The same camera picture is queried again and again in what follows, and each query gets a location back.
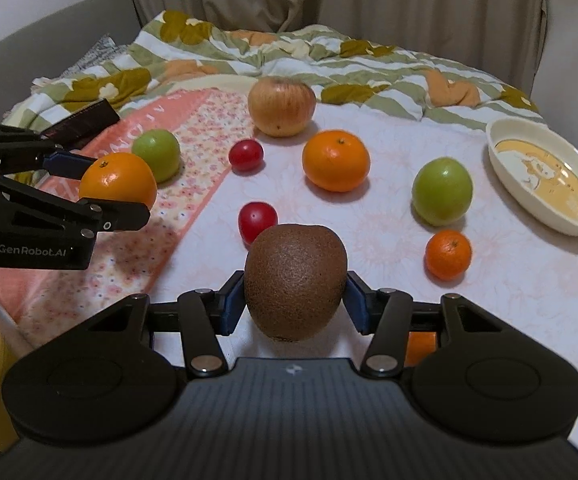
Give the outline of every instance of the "mandarin orange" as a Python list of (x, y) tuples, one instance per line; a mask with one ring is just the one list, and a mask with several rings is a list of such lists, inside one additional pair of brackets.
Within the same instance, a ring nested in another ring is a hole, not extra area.
[(371, 157), (354, 134), (325, 130), (307, 141), (302, 150), (302, 168), (316, 186), (344, 193), (364, 182), (371, 168)]
[(416, 366), (437, 349), (435, 332), (410, 332), (406, 345), (405, 366)]
[(156, 202), (158, 184), (149, 165), (133, 153), (110, 153), (96, 160), (80, 180), (80, 198)]
[(471, 243), (467, 237), (446, 229), (429, 240), (424, 252), (424, 263), (436, 278), (450, 282), (469, 268), (471, 256)]

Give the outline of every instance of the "plate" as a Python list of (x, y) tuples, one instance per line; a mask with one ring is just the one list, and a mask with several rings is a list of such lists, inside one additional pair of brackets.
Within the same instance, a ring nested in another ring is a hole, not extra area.
[(491, 165), (520, 205), (552, 229), (578, 236), (578, 150), (521, 118), (492, 121), (486, 137)]

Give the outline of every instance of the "blanket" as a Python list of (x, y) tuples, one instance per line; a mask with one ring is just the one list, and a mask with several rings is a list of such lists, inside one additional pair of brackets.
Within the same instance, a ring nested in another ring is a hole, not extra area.
[(294, 32), (225, 31), (167, 10), (140, 31), (126, 53), (58, 79), (37, 80), (8, 123), (42, 131), (100, 98), (125, 117), (210, 74), (290, 76), (320, 102), (409, 120), (483, 131), (503, 116), (544, 122), (520, 90), (447, 59), (355, 40), (321, 25)]
[[(85, 270), (0, 269), (0, 305), (34, 346), (129, 294), (149, 290), (229, 172), (230, 148), (254, 131), (246, 95), (216, 89), (178, 91), (107, 128), (82, 154), (99, 158), (126, 152), (151, 128), (176, 136), (184, 171), (158, 187), (146, 226), (98, 233)], [(39, 185), (67, 200), (77, 199), (78, 186), (77, 180), (55, 176)]]

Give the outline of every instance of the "screw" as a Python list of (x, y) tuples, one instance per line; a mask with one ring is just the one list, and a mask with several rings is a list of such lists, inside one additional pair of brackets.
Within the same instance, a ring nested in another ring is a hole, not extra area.
[(376, 372), (390, 372), (398, 367), (398, 360), (390, 355), (372, 355), (366, 361), (367, 366)]
[(215, 355), (198, 355), (191, 359), (191, 366), (199, 372), (214, 372), (222, 366), (222, 359)]

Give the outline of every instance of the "cherry tomato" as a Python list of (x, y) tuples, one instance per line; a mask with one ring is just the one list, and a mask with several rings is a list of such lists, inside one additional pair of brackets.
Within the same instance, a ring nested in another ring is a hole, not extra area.
[(238, 228), (246, 245), (251, 245), (258, 235), (278, 223), (278, 213), (265, 202), (249, 202), (238, 215)]
[(252, 171), (264, 158), (262, 145), (253, 139), (239, 140), (229, 150), (229, 163), (236, 171)]

